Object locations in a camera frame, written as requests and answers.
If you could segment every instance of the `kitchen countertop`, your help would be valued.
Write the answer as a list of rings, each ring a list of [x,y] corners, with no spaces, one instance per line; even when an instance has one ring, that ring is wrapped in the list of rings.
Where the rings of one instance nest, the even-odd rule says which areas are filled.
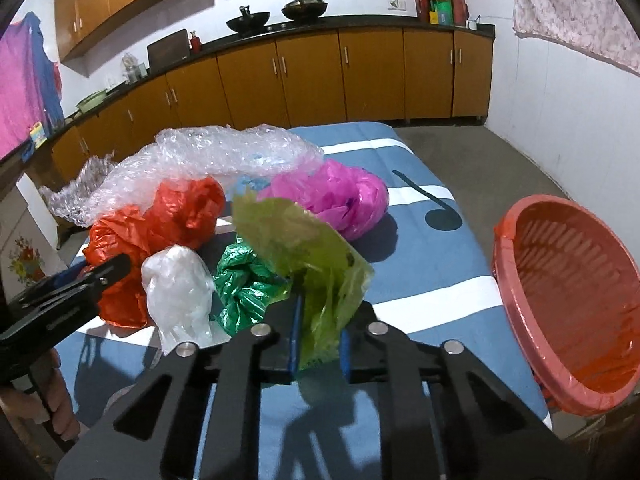
[[[452,27],[449,25],[431,25],[430,23],[423,23],[411,16],[393,16],[390,14],[352,14],[345,16],[326,16],[318,18],[309,23],[295,23],[286,21],[282,23],[275,23],[274,25],[267,25],[260,30],[257,30],[248,34],[231,34],[224,38],[209,41],[202,44],[202,50],[198,54],[190,56],[188,59],[180,60],[176,63],[165,66],[161,71],[151,73],[150,75],[142,78],[133,84],[122,83],[116,88],[112,89],[107,95],[107,98],[101,102],[97,107],[93,108],[90,112],[79,116],[65,124],[65,126],[57,129],[52,136],[47,139],[46,143],[39,149],[46,149],[47,145],[51,145],[52,141],[63,135],[68,129],[78,124],[82,124],[85,120],[94,115],[100,113],[113,102],[117,101],[127,93],[131,92],[138,86],[155,79],[158,76],[164,75],[175,68],[195,62],[205,57],[213,56],[225,50],[237,48],[245,44],[253,43],[260,40],[270,40],[272,38],[279,38],[281,36],[289,36],[293,34],[301,34],[304,32],[314,32],[316,30],[332,30],[336,28],[353,28],[353,27],[414,27],[423,28],[426,30],[440,30],[440,31],[452,31],[452,30],[464,30],[470,34],[477,34],[486,38],[495,39],[495,26],[485,23],[478,23],[478,30],[469,30],[468,28]],[[19,146],[18,149],[25,146],[26,142]]]

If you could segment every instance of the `silver bolt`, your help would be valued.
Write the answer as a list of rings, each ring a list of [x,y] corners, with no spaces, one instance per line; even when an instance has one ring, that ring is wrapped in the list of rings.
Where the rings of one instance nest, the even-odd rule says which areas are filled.
[[[266,323],[258,323],[251,327],[251,333],[256,337],[264,337],[271,333],[271,327]]]
[[[175,349],[175,352],[180,357],[189,357],[195,354],[197,349],[198,347],[194,343],[180,343]]]
[[[387,332],[389,332],[389,325],[383,323],[382,321],[374,321],[373,323],[369,323],[369,326],[367,328],[373,335],[385,335]]]
[[[449,339],[445,341],[444,349],[447,354],[458,355],[465,351],[465,346],[456,339]]]

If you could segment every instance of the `red bottle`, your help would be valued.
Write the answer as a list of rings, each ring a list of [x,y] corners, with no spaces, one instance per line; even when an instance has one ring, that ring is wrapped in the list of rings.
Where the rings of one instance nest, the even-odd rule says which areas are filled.
[[[189,42],[191,43],[191,51],[194,54],[197,54],[202,50],[202,42],[200,41],[200,38],[196,36],[195,30],[191,31],[191,39]]]

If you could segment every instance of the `power socket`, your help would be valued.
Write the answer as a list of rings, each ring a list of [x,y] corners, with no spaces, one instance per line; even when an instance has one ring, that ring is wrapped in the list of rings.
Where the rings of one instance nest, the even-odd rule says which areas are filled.
[[[396,6],[395,0],[389,0],[389,4],[387,6],[389,10],[406,10],[406,1],[398,0],[398,5]]]

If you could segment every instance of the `pink plastic bag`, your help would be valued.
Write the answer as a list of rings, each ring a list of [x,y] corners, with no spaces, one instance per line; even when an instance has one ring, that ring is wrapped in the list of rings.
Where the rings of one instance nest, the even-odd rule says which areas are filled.
[[[327,160],[314,174],[283,173],[263,189],[258,198],[288,198],[355,240],[383,217],[389,206],[385,183],[362,168],[348,168]]]

